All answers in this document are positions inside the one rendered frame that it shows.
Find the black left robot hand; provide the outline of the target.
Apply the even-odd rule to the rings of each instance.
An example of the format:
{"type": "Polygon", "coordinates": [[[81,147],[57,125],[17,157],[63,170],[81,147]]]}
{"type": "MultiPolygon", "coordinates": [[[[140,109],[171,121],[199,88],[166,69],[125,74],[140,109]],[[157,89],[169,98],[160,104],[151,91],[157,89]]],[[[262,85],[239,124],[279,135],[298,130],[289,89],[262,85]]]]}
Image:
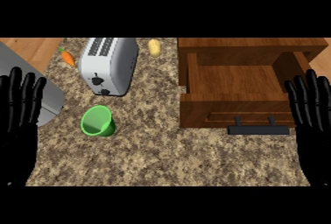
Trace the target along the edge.
{"type": "Polygon", "coordinates": [[[15,66],[0,76],[0,187],[23,187],[38,162],[38,120],[48,79],[15,66]]]}

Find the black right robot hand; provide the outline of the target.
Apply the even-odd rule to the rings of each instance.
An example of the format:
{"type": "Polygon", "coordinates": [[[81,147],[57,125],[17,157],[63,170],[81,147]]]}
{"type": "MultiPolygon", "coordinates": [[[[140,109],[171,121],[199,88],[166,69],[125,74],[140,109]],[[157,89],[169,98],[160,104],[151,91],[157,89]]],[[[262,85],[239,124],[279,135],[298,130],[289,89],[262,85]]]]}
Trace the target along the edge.
{"type": "Polygon", "coordinates": [[[331,83],[314,69],[287,80],[301,167],[311,186],[331,186],[331,83]]]}

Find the green cup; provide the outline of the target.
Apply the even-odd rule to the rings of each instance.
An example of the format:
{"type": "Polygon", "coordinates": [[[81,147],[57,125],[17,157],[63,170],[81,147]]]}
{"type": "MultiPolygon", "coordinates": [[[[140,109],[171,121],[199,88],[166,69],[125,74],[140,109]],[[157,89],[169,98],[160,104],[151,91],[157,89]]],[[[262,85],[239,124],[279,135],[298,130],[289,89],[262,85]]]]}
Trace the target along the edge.
{"type": "Polygon", "coordinates": [[[81,128],[91,137],[110,137],[116,133],[112,110],[104,105],[94,106],[82,117],[81,128]]]}

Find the brown wooden drawer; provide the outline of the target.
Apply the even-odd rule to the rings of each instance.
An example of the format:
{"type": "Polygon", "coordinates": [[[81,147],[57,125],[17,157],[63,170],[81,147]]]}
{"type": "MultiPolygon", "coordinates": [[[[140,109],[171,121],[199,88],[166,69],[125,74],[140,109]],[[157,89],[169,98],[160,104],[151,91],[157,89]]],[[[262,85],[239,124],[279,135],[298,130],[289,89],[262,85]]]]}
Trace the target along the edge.
{"type": "Polygon", "coordinates": [[[293,127],[286,82],[310,69],[302,52],[284,52],[268,66],[203,66],[188,55],[187,93],[181,95],[181,126],[225,128],[276,123],[293,127]]]}

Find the orange carrot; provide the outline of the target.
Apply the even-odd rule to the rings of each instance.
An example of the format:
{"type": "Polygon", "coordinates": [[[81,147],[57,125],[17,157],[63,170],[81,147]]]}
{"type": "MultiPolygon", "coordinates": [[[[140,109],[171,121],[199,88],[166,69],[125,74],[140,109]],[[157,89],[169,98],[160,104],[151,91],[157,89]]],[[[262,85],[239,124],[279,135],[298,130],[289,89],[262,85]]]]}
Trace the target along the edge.
{"type": "Polygon", "coordinates": [[[63,56],[63,60],[72,65],[75,66],[76,65],[76,60],[75,60],[75,57],[73,57],[73,54],[66,51],[64,49],[60,49],[61,51],[61,56],[63,56]]]}

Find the brown wooden cabinet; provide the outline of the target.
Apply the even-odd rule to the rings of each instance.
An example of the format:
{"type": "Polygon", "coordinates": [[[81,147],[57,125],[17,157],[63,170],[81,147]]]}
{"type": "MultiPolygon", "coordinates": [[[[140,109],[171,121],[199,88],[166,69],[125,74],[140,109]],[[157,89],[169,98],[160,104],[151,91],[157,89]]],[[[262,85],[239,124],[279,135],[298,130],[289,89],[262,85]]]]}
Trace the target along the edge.
{"type": "Polygon", "coordinates": [[[205,66],[271,66],[281,53],[301,52],[311,62],[327,47],[324,38],[178,38],[180,85],[187,85],[191,53],[205,66]]]}

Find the silver toaster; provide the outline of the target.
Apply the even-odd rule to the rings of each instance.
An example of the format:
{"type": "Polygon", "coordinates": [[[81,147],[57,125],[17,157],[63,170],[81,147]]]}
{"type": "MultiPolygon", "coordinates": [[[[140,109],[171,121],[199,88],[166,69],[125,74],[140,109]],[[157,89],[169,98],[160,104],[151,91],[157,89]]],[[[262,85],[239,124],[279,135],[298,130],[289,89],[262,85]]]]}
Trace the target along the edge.
{"type": "Polygon", "coordinates": [[[140,46],[135,38],[91,38],[79,71],[97,95],[125,96],[131,89],[140,46]]]}

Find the yellow potato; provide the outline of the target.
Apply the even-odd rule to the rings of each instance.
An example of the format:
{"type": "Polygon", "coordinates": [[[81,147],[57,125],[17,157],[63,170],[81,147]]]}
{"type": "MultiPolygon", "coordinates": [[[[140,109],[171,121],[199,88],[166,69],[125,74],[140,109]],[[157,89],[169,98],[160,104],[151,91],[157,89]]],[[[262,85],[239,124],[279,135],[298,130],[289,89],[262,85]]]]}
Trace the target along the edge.
{"type": "Polygon", "coordinates": [[[162,42],[157,39],[153,39],[148,43],[150,46],[150,55],[159,57],[162,55],[162,42]]]}

